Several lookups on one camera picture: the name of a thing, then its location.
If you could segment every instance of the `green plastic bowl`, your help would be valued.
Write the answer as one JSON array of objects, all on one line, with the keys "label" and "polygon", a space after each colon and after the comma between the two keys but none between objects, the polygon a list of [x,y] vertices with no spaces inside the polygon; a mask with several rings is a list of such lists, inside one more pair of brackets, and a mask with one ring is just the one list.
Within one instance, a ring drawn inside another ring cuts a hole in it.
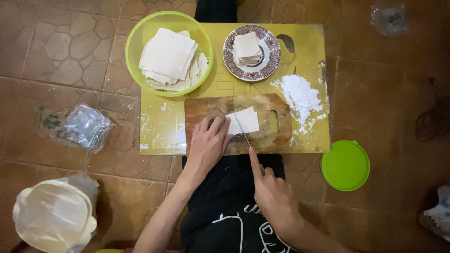
[{"label": "green plastic bowl", "polygon": [[370,172],[369,157],[356,140],[334,142],[331,151],[323,154],[320,167],[325,180],[341,191],[360,188]]},{"label": "green plastic bowl", "polygon": [[[180,91],[167,92],[155,90],[145,82],[145,76],[142,75],[142,70],[139,68],[140,57],[145,44],[155,36],[159,28],[167,28],[174,32],[189,31],[191,39],[198,43],[198,49],[208,57],[209,64],[205,74],[191,87]],[[212,69],[213,50],[208,34],[199,22],[180,12],[161,11],[145,17],[131,30],[126,41],[125,59],[128,71],[143,90],[159,96],[175,97],[197,89],[206,80]]]}]

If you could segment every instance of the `white plastic container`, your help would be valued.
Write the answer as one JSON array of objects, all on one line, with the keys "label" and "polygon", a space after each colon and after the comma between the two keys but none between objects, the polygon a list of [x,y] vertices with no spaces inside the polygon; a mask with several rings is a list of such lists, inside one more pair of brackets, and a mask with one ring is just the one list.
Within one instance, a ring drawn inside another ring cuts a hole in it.
[{"label": "white plastic container", "polygon": [[81,252],[97,232],[98,186],[80,173],[22,190],[13,210],[17,234],[44,252]]}]

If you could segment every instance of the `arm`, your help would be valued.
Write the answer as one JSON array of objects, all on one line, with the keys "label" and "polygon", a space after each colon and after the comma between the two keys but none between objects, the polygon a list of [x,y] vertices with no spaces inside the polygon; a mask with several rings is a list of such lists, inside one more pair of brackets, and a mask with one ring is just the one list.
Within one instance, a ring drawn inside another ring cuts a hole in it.
[{"label": "arm", "polygon": [[249,154],[255,180],[255,201],[285,243],[305,253],[353,253],[305,220],[298,211],[292,186],[275,178],[271,168],[266,168],[263,175],[254,148],[249,149]]},{"label": "arm", "polygon": [[186,166],[172,191],[153,214],[136,242],[133,253],[163,253],[176,223],[197,187],[223,156],[233,135],[227,135],[230,118],[205,118],[195,126]]}]

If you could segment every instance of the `hand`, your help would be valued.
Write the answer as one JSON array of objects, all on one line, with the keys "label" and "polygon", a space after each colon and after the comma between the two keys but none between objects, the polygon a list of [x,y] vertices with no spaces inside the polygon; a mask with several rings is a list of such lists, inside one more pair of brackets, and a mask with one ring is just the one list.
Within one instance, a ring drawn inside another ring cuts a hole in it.
[{"label": "hand", "polygon": [[225,115],[216,117],[208,129],[211,120],[212,118],[206,117],[195,126],[188,161],[181,173],[182,178],[189,178],[195,188],[222,158],[234,136],[227,135],[231,121],[229,117],[225,118]]},{"label": "hand", "polygon": [[304,224],[292,186],[282,178],[276,178],[271,168],[266,168],[263,175],[255,149],[250,147],[248,152],[255,181],[256,204],[275,233],[281,239],[288,240]]}]

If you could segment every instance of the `cutting board handle hole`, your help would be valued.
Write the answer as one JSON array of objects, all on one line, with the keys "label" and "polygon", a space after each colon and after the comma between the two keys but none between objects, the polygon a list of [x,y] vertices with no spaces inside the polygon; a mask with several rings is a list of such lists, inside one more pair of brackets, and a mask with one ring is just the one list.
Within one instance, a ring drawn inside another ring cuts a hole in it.
[{"label": "cutting board handle hole", "polygon": [[278,134],[279,132],[278,113],[275,110],[271,110],[269,112],[269,124],[270,124],[270,132]]}]

